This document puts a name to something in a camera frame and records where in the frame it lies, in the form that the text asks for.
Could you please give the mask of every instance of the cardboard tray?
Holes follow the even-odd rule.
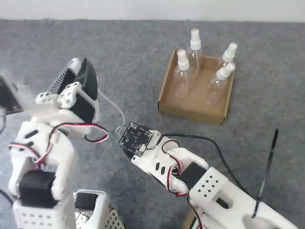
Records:
[[[174,96],[170,87],[177,61],[177,50],[174,50],[159,95],[158,111],[187,118],[195,122],[221,125],[228,113],[234,72],[228,78],[229,86],[220,103],[217,106],[210,106],[205,102],[204,97],[210,77],[217,69],[217,58],[212,56],[202,57],[199,75],[192,82],[189,94],[183,98]]]

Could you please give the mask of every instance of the white bracket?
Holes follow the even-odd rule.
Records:
[[[89,102],[95,109],[93,123],[99,120],[99,103],[98,100],[92,100],[81,88],[80,82],[74,82],[66,86],[58,97],[57,105],[61,109],[70,109],[76,103],[76,95],[79,94],[87,102]]]

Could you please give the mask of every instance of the white spray nozzle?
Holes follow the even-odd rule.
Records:
[[[225,62],[232,62],[233,61],[233,59],[235,57],[237,47],[238,47],[238,45],[234,42],[229,44],[229,47],[227,48],[227,50],[223,54],[223,60]]]
[[[216,76],[220,80],[225,80],[235,70],[235,64],[228,63],[225,67],[219,69]]]
[[[178,55],[178,67],[180,70],[187,70],[190,67],[189,60],[186,56],[186,51],[184,49],[179,49],[177,52]]]
[[[191,30],[191,49],[196,51],[201,49],[201,40],[200,40],[200,35],[199,35],[199,30],[198,29],[192,29]]]

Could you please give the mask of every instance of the robotic arm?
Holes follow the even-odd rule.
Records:
[[[20,111],[15,106],[22,107],[17,93],[1,76],[0,86],[5,92],[0,93],[0,105],[6,114]],[[35,106],[22,107],[32,119],[22,124],[15,142],[9,145],[13,164],[9,191],[16,197],[13,212],[18,228],[124,228],[105,192],[71,190],[78,156],[68,136],[93,143],[109,136],[106,129],[95,124],[99,120],[97,95],[92,64],[75,58],[47,92],[38,94]],[[101,130],[103,137],[89,140],[86,135],[92,128]]]
[[[168,191],[177,197],[188,196],[198,218],[193,229],[297,229],[263,202],[253,218],[256,200],[204,159],[158,131],[130,123],[119,146],[133,164]]]

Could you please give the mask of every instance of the plastic bottle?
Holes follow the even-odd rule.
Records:
[[[190,63],[186,56],[186,51],[180,49],[177,52],[178,66],[174,70],[172,89],[177,97],[184,97],[189,92],[190,79],[192,72],[190,69]]]
[[[187,57],[190,62],[190,68],[192,70],[192,76],[195,78],[201,66],[201,56],[203,56],[203,52],[201,50],[201,40],[198,29],[191,30],[191,40],[190,47],[187,49]]]
[[[206,102],[209,105],[218,105],[227,86],[228,76],[235,70],[234,63],[228,63],[219,69],[212,77],[206,90]]]
[[[233,62],[234,63],[234,57],[236,53],[238,45],[234,42],[229,44],[229,47],[224,52],[222,58],[218,60],[218,69],[225,67],[228,63]]]

